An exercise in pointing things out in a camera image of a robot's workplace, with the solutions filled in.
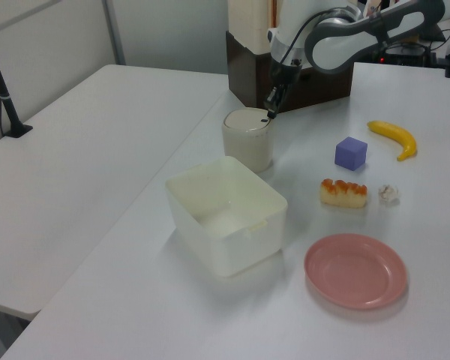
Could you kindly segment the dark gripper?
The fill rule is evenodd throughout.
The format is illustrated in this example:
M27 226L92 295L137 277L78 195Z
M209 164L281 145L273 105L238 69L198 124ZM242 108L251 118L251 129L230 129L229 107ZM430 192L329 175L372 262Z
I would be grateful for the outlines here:
M282 111L284 102L291 85L298 81L302 66L282 64L275 59L271 60L269 68L269 79L271 81L271 91L264 101L267 116L275 119Z

